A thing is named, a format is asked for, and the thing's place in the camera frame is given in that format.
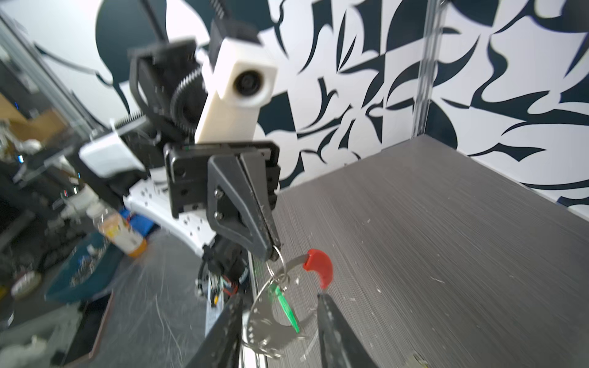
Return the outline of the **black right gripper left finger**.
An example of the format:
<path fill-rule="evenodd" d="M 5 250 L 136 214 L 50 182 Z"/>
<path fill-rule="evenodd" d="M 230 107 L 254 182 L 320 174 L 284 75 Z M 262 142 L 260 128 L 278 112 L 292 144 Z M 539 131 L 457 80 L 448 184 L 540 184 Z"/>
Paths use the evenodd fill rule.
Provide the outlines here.
<path fill-rule="evenodd" d="M 238 368 L 242 345 L 243 310 L 242 295 L 237 294 L 231 297 L 186 367 Z"/>

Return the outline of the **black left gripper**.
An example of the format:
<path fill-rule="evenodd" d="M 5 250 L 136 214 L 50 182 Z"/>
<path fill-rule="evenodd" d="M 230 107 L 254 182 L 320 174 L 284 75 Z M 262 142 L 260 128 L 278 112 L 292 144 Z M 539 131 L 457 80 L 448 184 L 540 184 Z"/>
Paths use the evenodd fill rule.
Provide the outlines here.
<path fill-rule="evenodd" d="M 207 205 L 213 231 L 268 261 L 269 251 L 279 245 L 271 214 L 278 200 L 279 154 L 271 141 L 166 144 L 173 218 Z"/>

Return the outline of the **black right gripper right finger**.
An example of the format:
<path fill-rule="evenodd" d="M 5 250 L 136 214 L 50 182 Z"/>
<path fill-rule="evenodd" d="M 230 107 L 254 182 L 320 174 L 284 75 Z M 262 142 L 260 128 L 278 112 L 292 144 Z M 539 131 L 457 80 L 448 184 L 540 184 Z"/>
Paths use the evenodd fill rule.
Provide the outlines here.
<path fill-rule="evenodd" d="M 318 295 L 317 317 L 322 367 L 377 367 L 329 294 Z"/>

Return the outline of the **green key tag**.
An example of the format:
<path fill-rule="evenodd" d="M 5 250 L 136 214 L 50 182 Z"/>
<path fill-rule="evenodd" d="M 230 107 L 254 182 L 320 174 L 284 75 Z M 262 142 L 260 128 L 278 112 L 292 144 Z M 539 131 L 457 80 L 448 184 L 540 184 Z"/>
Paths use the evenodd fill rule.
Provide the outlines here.
<path fill-rule="evenodd" d="M 293 309 L 291 308 L 290 304 L 288 303 L 284 295 L 284 292 L 278 285 L 273 285 L 271 286 L 271 293 L 277 298 L 282 308 L 282 311 L 288 319 L 288 322 L 290 323 L 294 331 L 298 334 L 301 331 L 301 328 L 299 326 L 298 319 L 295 316 Z"/>

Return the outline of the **red handled wire keyring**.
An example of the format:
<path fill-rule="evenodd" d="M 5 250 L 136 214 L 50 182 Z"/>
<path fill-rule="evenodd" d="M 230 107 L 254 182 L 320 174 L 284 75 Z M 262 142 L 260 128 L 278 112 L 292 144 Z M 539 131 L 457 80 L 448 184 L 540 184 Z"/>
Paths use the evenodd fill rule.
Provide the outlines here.
<path fill-rule="evenodd" d="M 316 309 L 311 308 L 299 317 L 294 303 L 288 300 L 289 273 L 297 268 L 316 274 L 321 291 L 326 291 L 333 282 L 331 258 L 318 249 L 311 249 L 273 271 L 256 295 L 245 323 L 245 346 L 255 354 L 278 359 L 291 343 L 308 340 Z"/>

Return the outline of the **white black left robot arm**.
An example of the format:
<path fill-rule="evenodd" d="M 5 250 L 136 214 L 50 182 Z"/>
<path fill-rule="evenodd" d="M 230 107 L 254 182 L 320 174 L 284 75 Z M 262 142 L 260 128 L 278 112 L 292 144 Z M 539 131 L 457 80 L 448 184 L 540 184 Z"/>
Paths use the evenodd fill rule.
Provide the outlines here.
<path fill-rule="evenodd" d="M 140 115 L 76 147 L 69 163 L 104 202 L 153 219 L 198 255 L 220 238 L 276 260 L 279 148 L 255 131 L 277 67 L 259 38 L 217 40 L 209 65 L 193 39 L 128 58 Z"/>

